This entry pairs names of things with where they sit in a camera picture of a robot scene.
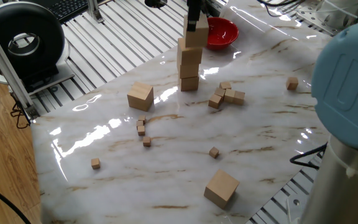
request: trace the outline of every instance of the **metal grating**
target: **metal grating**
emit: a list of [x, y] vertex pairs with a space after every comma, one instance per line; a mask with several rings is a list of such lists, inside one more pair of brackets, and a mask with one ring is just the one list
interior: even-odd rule
[[[317, 154], [309, 164], [320, 166], [322, 154]], [[300, 194], [309, 196], [318, 171], [304, 167], [281, 188], [246, 224], [288, 224], [287, 198]]]
[[102, 4], [100, 11], [101, 24], [84, 12], [62, 25], [70, 45], [67, 64], [75, 76], [32, 96], [41, 115], [176, 46], [183, 37], [187, 5], [170, 0], [157, 10], [141, 0], [116, 0]]

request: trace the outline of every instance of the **wooden cube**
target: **wooden cube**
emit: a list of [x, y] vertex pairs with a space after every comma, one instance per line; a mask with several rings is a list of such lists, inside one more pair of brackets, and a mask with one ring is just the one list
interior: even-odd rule
[[224, 209], [239, 184], [238, 180], [219, 169], [205, 187], [204, 197]]
[[143, 137], [143, 146], [150, 147], [152, 145], [152, 139], [150, 137]]
[[99, 169], [100, 168], [100, 160], [99, 158], [94, 158], [91, 160], [92, 169]]
[[179, 89], [180, 91], [193, 91], [198, 90], [199, 77], [193, 78], [180, 78], [179, 79]]
[[236, 91], [234, 94], [233, 103], [236, 105], [243, 105], [245, 96], [246, 93], [243, 93], [241, 91]]
[[221, 96], [213, 94], [208, 101], [208, 106], [215, 109], [219, 109], [219, 106], [221, 105], [222, 101], [223, 98]]
[[287, 79], [287, 90], [296, 90], [298, 87], [298, 78], [297, 77], [290, 77]]
[[219, 84], [219, 88], [227, 90], [227, 89], [231, 89], [231, 85], [229, 82], [221, 82]]
[[224, 89], [216, 88], [216, 90], [215, 90], [215, 95], [224, 97], [224, 93], [225, 93], [225, 92], [226, 92], [226, 90], [224, 90]]
[[202, 48], [185, 47], [185, 40], [178, 39], [178, 55], [177, 63], [179, 65], [198, 65], [201, 63], [203, 56]]
[[146, 134], [146, 129], [144, 126], [138, 126], [137, 127], [137, 134], [139, 136], [144, 136]]
[[227, 89], [226, 92], [224, 93], [223, 101], [228, 102], [228, 103], [233, 103], [235, 94], [236, 94], [236, 91]]
[[209, 150], [209, 155], [212, 156], [212, 158], [216, 159], [219, 155], [219, 150], [213, 147], [211, 150]]
[[136, 121], [136, 126], [139, 127], [139, 126], [143, 126], [143, 121]]
[[131, 108], [148, 111], [154, 103], [153, 87], [148, 84], [135, 82], [127, 97]]
[[138, 121], [142, 121], [143, 124], [146, 123], [146, 115], [140, 115]]
[[206, 47], [208, 43], [208, 19], [205, 14], [201, 13], [200, 18], [196, 24], [194, 32], [187, 31], [187, 18], [185, 15], [183, 36], [185, 38], [186, 47]]
[[179, 61], [177, 61], [177, 67], [179, 78], [192, 78], [198, 76], [199, 64], [181, 65], [179, 64]]

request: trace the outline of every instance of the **black cable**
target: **black cable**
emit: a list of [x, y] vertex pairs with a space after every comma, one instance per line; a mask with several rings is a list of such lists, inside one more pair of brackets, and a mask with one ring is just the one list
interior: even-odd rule
[[267, 2], [265, 2], [263, 0], [256, 0], [256, 1], [258, 1], [259, 3], [265, 4], [265, 6], [278, 7], [278, 6], [287, 6], [289, 4], [292, 4], [292, 3], [300, 1], [300, 0], [282, 1], [281, 3], [278, 3], [278, 4], [270, 4], [270, 3], [267, 3]]
[[305, 153], [303, 153], [303, 154], [296, 155], [296, 156], [292, 157], [292, 158], [290, 159], [290, 162], [291, 162], [292, 164], [296, 164], [296, 165], [300, 165], [300, 166], [305, 166], [305, 167], [310, 167], [310, 168], [314, 168], [314, 169], [317, 169], [317, 170], [318, 170], [318, 169], [319, 169], [318, 166], [311, 165], [311, 164], [307, 164], [307, 163], [304, 163], [304, 162], [298, 162], [298, 161], [296, 161], [296, 160], [297, 160], [297, 159], [300, 159], [300, 158], [303, 158], [303, 157], [306, 157], [306, 156], [310, 156], [310, 155], [312, 155], [312, 154], [314, 154], [314, 153], [318, 153], [318, 152], [321, 152], [321, 151], [325, 152], [326, 148], [327, 148], [327, 143], [326, 143], [326, 144], [323, 144], [322, 146], [318, 147], [317, 149], [313, 149], [313, 150], [310, 150], [310, 151], [305, 152]]
[[267, 7], [266, 5], [265, 5], [265, 7], [266, 7], [267, 14], [270, 15], [271, 17], [280, 17], [280, 16], [282, 16], [282, 15], [272, 15], [272, 14], [270, 13], [268, 7]]
[[27, 217], [5, 196], [0, 194], [0, 200], [3, 201], [7, 206], [9, 206], [13, 211], [15, 211], [25, 224], [31, 224]]

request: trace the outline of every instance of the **black round object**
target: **black round object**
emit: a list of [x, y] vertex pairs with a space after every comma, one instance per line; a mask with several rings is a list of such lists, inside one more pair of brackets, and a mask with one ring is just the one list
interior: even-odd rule
[[[19, 34], [35, 37], [21, 49], [12, 46], [11, 41]], [[65, 38], [61, 24], [48, 9], [29, 2], [12, 2], [0, 6], [0, 44], [19, 78], [24, 79], [56, 66]], [[33, 50], [26, 53], [26, 48]]]

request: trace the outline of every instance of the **wooden floor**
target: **wooden floor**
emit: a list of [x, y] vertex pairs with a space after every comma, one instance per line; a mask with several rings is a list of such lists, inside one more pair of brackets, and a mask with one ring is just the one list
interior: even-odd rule
[[[0, 193], [30, 220], [39, 222], [40, 194], [30, 128], [17, 129], [9, 114], [14, 105], [6, 85], [0, 84]], [[0, 201], [0, 223], [23, 221]]]

